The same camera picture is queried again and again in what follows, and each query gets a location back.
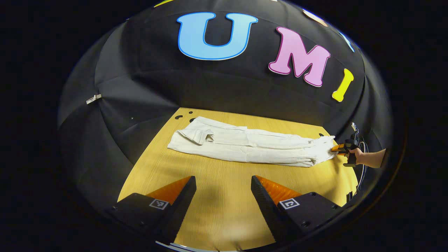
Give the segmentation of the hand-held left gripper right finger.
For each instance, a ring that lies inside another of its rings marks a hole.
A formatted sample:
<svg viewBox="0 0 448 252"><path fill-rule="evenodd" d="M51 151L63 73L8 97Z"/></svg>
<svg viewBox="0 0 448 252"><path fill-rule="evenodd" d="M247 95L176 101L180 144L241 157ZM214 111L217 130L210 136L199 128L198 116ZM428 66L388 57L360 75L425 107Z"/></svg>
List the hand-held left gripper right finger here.
<svg viewBox="0 0 448 252"><path fill-rule="evenodd" d="M276 242L303 238L345 211L316 192L301 194L258 175L251 191Z"/></svg>

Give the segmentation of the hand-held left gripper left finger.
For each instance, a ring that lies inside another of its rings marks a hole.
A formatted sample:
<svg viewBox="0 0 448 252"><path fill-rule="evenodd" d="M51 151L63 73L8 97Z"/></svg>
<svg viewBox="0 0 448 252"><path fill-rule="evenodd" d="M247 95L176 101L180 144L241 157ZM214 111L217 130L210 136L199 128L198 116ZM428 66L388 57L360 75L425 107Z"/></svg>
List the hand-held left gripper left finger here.
<svg viewBox="0 0 448 252"><path fill-rule="evenodd" d="M173 243L196 192L187 176L146 195L132 193L106 210L113 220L147 239Z"/></svg>

